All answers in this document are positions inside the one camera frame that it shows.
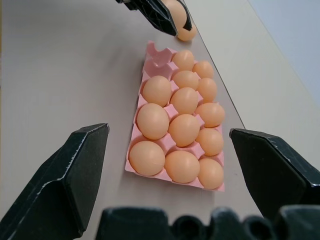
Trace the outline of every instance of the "brown egg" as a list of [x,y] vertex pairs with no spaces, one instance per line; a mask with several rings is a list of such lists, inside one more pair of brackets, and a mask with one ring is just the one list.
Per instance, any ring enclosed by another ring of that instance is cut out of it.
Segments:
[[173,56],[172,62],[174,62],[174,64],[179,68],[180,71],[192,71],[192,68],[194,67],[195,63],[195,57],[191,51],[182,50],[177,52]]
[[200,172],[198,179],[205,189],[216,189],[224,182],[224,170],[215,160],[202,158],[199,160]]
[[162,0],[171,13],[176,29],[181,29],[187,22],[187,13],[184,7],[176,0]]
[[133,169],[141,175],[153,176],[165,165],[165,154],[159,145],[152,141],[140,141],[129,153],[129,162]]
[[198,94],[191,87],[184,87],[175,92],[170,103],[181,114],[193,114],[198,106]]
[[169,134],[178,147],[185,147],[196,140],[200,124],[195,116],[182,114],[169,125]]
[[204,78],[213,79],[214,77],[214,69],[208,61],[197,62],[194,65],[192,72],[197,73],[199,77],[202,79]]
[[190,152],[173,151],[165,157],[164,168],[174,182],[186,184],[196,179],[200,164]]
[[198,106],[195,114],[199,114],[204,121],[205,128],[214,128],[219,126],[225,119],[225,110],[215,102],[207,102]]
[[217,85],[211,78],[199,80],[197,91],[203,97],[203,103],[212,103],[217,95]]
[[169,128],[166,110],[155,103],[147,103],[140,109],[136,123],[141,133],[152,140],[162,138]]
[[221,133],[213,128],[201,129],[195,141],[200,144],[206,156],[217,155],[224,148],[224,139]]
[[171,97],[171,84],[164,76],[153,76],[146,81],[142,96],[148,103],[164,107]]
[[181,41],[191,41],[197,34],[197,28],[196,26],[192,23],[192,29],[190,31],[184,29],[184,28],[180,28],[178,29],[178,39],[180,39]]
[[172,80],[180,89],[189,87],[196,90],[199,85],[199,78],[197,74],[188,70],[178,72],[174,75]]

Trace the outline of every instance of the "beige table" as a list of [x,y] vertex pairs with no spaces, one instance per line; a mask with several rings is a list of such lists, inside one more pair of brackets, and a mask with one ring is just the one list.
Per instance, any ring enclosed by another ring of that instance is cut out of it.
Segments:
[[219,206],[241,217],[259,213],[228,136],[242,123],[218,74],[217,100],[226,110],[225,192],[124,172],[148,40],[159,49],[190,49],[196,59],[210,61],[199,35],[182,44],[114,0],[5,0],[2,37],[0,218],[72,131],[102,122],[109,123],[110,134],[82,239],[94,238],[101,212],[110,206],[160,207],[171,222],[191,214],[207,223]]

